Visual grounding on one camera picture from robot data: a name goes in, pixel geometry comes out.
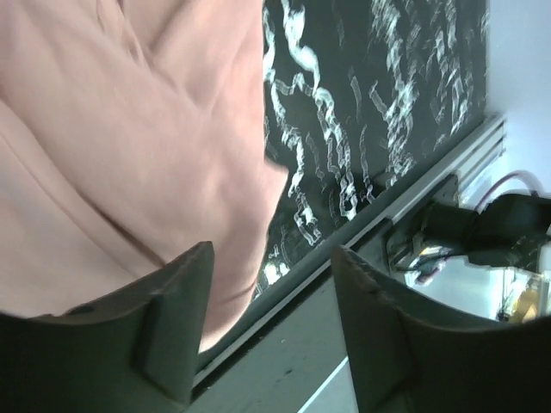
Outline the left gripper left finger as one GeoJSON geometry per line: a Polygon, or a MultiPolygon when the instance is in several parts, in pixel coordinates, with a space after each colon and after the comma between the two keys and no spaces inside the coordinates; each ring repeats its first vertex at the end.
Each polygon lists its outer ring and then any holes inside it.
{"type": "Polygon", "coordinates": [[[202,242],[62,316],[2,315],[2,411],[185,411],[213,267],[202,242]]]}

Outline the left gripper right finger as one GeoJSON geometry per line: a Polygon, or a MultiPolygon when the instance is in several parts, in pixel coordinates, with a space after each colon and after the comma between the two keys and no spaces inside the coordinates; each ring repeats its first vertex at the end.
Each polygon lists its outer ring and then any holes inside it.
{"type": "Polygon", "coordinates": [[[547,412],[550,320],[508,324],[456,310],[376,271],[331,258],[361,412],[547,412]]]}

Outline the pink t shirt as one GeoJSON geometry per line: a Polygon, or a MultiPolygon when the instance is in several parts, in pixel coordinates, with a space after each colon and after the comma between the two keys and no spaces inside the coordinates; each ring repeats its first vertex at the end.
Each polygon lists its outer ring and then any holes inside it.
{"type": "Polygon", "coordinates": [[[288,173],[259,1],[1,4],[1,308],[61,314],[214,245],[201,350],[251,302],[288,173]]]}

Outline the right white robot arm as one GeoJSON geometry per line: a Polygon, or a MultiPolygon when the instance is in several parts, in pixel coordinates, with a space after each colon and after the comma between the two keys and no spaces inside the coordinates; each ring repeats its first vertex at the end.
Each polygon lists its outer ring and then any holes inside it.
{"type": "Polygon", "coordinates": [[[550,242],[549,227],[549,198],[504,194],[481,212],[434,203],[422,233],[427,242],[450,248],[470,264],[536,273],[542,247],[550,242]]]}

